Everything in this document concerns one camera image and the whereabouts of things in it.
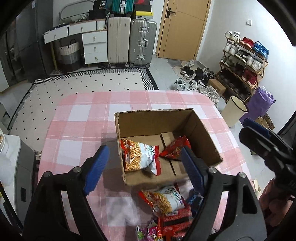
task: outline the white drawer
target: white drawer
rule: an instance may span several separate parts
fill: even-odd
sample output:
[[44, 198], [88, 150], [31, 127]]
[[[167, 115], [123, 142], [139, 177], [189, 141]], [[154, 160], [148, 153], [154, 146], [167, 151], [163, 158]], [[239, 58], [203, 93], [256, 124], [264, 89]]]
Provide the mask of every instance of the white drawer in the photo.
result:
[[84, 54], [107, 52], [107, 42], [83, 45]]
[[107, 52], [89, 53], [84, 55], [85, 64], [108, 62]]
[[97, 30], [102, 30], [105, 29], [105, 23], [106, 23], [106, 19], [102, 19], [102, 20], [97, 20], [96, 21], [96, 29]]
[[69, 35], [96, 31], [96, 21], [77, 23], [69, 26]]
[[82, 35], [83, 44], [107, 42], [107, 31], [97, 31]]
[[57, 39], [65, 38], [68, 36], [68, 26], [63, 26], [44, 34], [44, 43], [49, 43]]

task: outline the laundry basket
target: laundry basket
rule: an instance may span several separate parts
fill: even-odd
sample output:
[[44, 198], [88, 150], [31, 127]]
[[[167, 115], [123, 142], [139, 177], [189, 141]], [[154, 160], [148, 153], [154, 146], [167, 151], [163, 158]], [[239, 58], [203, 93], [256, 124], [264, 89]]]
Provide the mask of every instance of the laundry basket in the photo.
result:
[[249, 109], [244, 102], [235, 96], [231, 96], [221, 115], [230, 128], [248, 111]]
[[81, 56], [79, 51], [79, 42], [64, 46], [59, 48], [59, 53], [61, 55], [60, 68], [63, 72], [72, 72], [81, 68]]

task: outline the silver suitcase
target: silver suitcase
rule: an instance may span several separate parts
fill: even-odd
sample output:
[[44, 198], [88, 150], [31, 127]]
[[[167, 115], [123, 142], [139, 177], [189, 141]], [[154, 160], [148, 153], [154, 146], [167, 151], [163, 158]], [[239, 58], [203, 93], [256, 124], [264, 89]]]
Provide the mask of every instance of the silver suitcase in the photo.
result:
[[131, 18], [116, 17], [108, 19], [108, 62], [109, 64], [128, 62], [128, 44]]
[[131, 21], [129, 46], [130, 67], [134, 65], [150, 67], [157, 23], [148, 19], [134, 19]]

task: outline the beige slipper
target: beige slipper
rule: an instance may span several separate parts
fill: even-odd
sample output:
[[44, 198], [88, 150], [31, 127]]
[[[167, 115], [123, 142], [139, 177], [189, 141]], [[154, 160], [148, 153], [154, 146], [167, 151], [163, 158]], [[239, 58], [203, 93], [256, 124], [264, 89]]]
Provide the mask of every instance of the beige slipper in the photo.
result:
[[259, 199], [259, 197], [261, 196], [261, 188], [259, 187], [257, 179], [253, 180], [253, 185], [254, 185], [255, 194], [256, 194], [257, 198]]

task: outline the wooden door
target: wooden door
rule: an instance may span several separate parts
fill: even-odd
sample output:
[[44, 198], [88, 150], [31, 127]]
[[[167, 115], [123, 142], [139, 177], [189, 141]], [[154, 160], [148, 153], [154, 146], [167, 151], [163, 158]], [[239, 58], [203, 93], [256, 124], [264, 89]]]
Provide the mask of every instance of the wooden door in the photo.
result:
[[158, 57], [185, 61], [195, 58], [208, 5], [209, 0], [168, 0], [166, 11], [163, 10], [164, 24], [160, 29]]

